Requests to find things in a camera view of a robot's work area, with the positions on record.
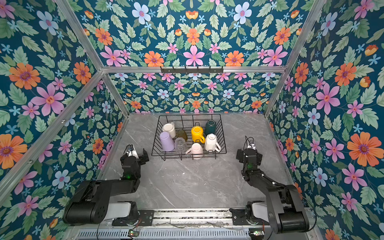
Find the lilac plastic cup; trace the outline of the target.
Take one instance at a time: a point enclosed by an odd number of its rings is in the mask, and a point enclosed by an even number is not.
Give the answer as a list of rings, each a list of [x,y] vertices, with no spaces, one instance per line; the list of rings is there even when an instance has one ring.
[[[175,142],[168,132],[160,134],[160,141],[164,152],[172,152],[175,149]]]

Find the cream faceted mug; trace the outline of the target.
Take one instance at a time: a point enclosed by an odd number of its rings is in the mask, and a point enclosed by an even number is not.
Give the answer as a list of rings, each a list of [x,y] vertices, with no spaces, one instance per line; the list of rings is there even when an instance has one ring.
[[[217,136],[215,134],[208,134],[205,140],[205,150],[208,152],[217,152],[221,151],[221,146],[218,143]]]

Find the dark green mug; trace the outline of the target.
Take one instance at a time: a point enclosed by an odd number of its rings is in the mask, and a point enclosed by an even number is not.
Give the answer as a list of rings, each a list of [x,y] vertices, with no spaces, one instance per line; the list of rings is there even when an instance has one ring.
[[[214,120],[208,120],[205,126],[205,134],[208,136],[209,134],[215,134],[217,128],[217,123]]]

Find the clear glass cup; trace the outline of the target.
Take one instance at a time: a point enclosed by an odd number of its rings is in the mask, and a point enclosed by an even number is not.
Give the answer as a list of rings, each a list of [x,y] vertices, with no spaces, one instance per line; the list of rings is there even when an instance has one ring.
[[[175,150],[178,154],[184,154],[187,150],[186,140],[182,137],[175,139]]]

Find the white mug red inside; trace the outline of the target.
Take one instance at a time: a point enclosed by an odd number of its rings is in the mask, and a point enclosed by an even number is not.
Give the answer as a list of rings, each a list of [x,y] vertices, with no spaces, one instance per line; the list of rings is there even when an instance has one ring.
[[[169,135],[171,136],[172,139],[174,139],[177,135],[174,122],[167,123],[167,124],[163,125],[162,130],[163,130],[163,132],[169,133]]]

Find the white mug pink handle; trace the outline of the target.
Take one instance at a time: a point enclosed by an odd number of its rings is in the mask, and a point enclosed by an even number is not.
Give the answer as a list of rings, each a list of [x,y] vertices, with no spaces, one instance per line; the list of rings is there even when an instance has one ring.
[[[194,143],[192,146],[185,152],[187,156],[191,156],[193,160],[199,160],[203,157],[204,151],[203,147],[199,143]]]

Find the olive green glass cup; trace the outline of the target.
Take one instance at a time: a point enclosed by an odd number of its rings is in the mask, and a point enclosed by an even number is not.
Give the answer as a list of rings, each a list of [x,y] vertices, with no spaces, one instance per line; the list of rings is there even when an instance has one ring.
[[[177,139],[178,139],[178,138],[182,138],[182,139],[184,139],[185,142],[188,141],[187,133],[186,133],[186,131],[183,130],[183,129],[180,129],[180,130],[177,131],[176,138],[177,138]]]

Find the yellow mug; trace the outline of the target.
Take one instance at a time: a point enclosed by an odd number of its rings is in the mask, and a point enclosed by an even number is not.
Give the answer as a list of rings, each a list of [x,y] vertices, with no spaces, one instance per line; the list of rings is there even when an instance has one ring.
[[[206,141],[204,137],[204,131],[201,126],[194,126],[191,129],[191,136],[194,143],[204,144]]]

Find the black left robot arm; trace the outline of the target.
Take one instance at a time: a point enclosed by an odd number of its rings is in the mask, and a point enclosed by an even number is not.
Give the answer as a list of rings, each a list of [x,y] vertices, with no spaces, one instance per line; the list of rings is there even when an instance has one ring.
[[[121,157],[124,172],[120,179],[82,182],[65,208],[64,222],[74,226],[116,220],[135,225],[140,218],[136,202],[111,203],[110,198],[135,193],[140,184],[141,166],[148,161],[146,150],[138,157],[127,152]]]

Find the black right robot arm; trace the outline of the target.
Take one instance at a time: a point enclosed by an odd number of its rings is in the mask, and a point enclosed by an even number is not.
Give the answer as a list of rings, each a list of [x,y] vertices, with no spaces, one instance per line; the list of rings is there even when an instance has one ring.
[[[245,208],[248,223],[255,224],[263,220],[270,224],[276,234],[310,230],[303,197],[294,185],[279,183],[259,169],[262,154],[252,148],[238,149],[236,159],[243,164],[241,174],[245,182],[266,197],[264,202],[248,202]]]

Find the black hook rail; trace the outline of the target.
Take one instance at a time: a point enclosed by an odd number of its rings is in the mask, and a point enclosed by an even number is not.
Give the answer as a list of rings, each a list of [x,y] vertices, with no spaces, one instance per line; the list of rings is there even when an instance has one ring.
[[[161,73],[166,74],[221,74],[223,67],[160,67]]]

